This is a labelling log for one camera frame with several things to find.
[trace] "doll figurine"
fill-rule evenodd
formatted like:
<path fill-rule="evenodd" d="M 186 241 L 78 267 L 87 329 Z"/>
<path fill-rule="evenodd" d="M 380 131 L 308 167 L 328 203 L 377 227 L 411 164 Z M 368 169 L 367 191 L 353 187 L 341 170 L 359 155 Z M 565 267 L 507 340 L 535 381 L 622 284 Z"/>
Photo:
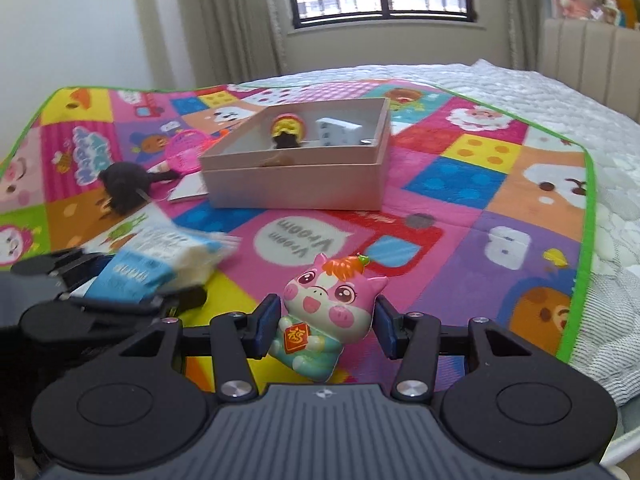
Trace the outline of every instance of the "doll figurine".
<path fill-rule="evenodd" d="M 312 381 L 331 377 L 344 345 L 369 333 L 376 296 L 388 283 L 386 276 L 365 278 L 367 263 L 361 255 L 329 260 L 318 254 L 284 289 L 288 314 L 269 354 Z"/>
<path fill-rule="evenodd" d="M 305 121 L 295 114 L 282 114 L 273 120 L 271 137 L 276 149 L 299 148 L 305 138 Z"/>

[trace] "pink cardboard box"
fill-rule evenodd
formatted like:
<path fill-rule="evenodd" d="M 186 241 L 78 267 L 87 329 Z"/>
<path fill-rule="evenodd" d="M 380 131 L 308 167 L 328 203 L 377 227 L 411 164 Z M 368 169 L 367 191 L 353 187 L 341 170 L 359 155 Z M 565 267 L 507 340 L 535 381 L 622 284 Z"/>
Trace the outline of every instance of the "pink cardboard box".
<path fill-rule="evenodd" d="M 303 147 L 276 150 L 273 120 L 295 114 Z M 368 145 L 319 146 L 316 120 L 360 124 Z M 215 207 L 380 210 L 391 136 L 388 99 L 351 99 L 265 108 L 200 157 Z"/>

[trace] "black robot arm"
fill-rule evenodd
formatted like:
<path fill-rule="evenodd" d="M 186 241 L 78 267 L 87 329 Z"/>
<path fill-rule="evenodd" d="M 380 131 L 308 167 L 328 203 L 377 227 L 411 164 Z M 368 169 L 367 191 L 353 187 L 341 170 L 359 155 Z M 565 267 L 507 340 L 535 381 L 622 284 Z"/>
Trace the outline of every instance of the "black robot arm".
<path fill-rule="evenodd" d="M 44 479 L 605 479 L 597 465 L 616 425 L 598 384 L 482 317 L 441 326 L 379 297 L 374 330 L 402 359 L 390 395 L 377 384 L 270 384 L 247 358 L 268 351 L 271 294 L 183 329 L 169 318 L 44 390 L 33 433 L 54 465 Z M 433 396 L 439 355 L 467 374 Z M 216 392 L 180 372 L 212 356 Z"/>

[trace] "window frame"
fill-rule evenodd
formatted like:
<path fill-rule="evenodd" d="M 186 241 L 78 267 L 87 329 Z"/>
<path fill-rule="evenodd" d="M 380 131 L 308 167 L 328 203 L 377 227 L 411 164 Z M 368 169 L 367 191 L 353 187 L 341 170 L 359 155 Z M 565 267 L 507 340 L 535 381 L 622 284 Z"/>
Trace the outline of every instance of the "window frame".
<path fill-rule="evenodd" d="M 376 20 L 434 20 L 474 23 L 478 18 L 473 0 L 466 0 L 466 13 L 446 10 L 392 10 L 389 7 L 389 0 L 380 0 L 382 10 L 342 12 L 340 14 L 312 18 L 300 18 L 298 0 L 289 0 L 289 4 L 293 16 L 293 27 L 296 29 L 320 27 L 321 25 L 331 25 L 332 23 L 371 22 Z"/>

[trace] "pink toy basket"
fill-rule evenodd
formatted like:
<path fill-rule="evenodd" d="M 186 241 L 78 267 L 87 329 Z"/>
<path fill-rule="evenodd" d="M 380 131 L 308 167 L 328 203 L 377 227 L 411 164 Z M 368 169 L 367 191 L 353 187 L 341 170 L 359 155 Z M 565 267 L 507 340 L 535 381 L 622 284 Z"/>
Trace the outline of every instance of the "pink toy basket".
<path fill-rule="evenodd" d="M 214 143 L 211 136 L 200 130 L 183 130 L 175 134 L 165 147 L 166 163 L 182 174 L 200 171 L 198 157 Z"/>

